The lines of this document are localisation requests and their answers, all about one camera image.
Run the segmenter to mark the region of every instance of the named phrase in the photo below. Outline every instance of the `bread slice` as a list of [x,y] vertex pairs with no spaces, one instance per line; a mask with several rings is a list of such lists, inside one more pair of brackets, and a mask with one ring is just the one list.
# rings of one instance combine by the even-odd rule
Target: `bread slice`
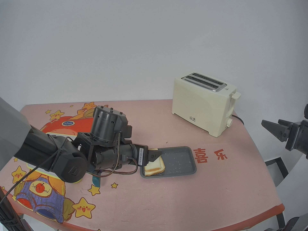
[[165,164],[161,156],[157,158],[154,162],[148,162],[148,164],[144,167],[144,175],[151,176],[155,174],[159,174],[165,171]]

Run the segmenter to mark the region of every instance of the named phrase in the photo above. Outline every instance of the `table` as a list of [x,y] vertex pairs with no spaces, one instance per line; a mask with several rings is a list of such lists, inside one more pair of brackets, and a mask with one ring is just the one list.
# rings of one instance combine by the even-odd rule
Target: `table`
[[[46,133],[77,135],[90,131],[96,105],[108,105],[126,114],[133,143],[188,146],[194,153],[200,148],[208,158],[196,159],[193,175],[144,179],[138,171],[102,178],[100,188],[92,185],[89,174],[70,184],[34,172],[9,195],[14,209],[62,231],[235,231],[282,213],[267,167],[239,120],[234,118],[215,138],[173,115],[171,104],[143,100],[25,106],[21,113],[31,125]],[[133,168],[125,165],[122,170]],[[28,171],[26,163],[12,158],[0,172],[4,192]]]

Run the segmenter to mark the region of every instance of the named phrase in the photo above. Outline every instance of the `red chinese character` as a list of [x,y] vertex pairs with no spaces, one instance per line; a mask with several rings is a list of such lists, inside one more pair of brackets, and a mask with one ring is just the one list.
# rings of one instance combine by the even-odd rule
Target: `red chinese character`
[[193,150],[193,151],[196,154],[195,159],[197,160],[198,164],[208,162],[207,158],[209,157],[206,156],[205,149],[198,148],[197,150]]
[[221,152],[223,152],[224,150],[223,149],[220,149],[219,151],[215,151],[214,153],[216,154],[216,156],[218,156],[218,160],[221,158],[222,160],[224,160],[224,158],[225,159],[228,159],[227,157],[226,157],[226,155],[225,154],[222,154]]

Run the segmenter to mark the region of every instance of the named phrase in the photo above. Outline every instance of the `cream toaster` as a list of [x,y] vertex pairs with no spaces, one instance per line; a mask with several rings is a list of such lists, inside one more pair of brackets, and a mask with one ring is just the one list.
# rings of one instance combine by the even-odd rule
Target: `cream toaster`
[[232,124],[237,88],[208,75],[192,72],[174,80],[172,114],[218,137]]

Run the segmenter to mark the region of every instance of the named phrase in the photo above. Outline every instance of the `baking tray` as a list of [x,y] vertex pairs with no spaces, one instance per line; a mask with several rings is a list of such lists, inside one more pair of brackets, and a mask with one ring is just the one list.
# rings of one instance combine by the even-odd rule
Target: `baking tray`
[[191,175],[197,171],[192,150],[187,146],[158,148],[162,150],[161,157],[165,164],[165,171],[156,175],[145,176],[144,167],[140,174],[144,178],[160,178],[179,175]]

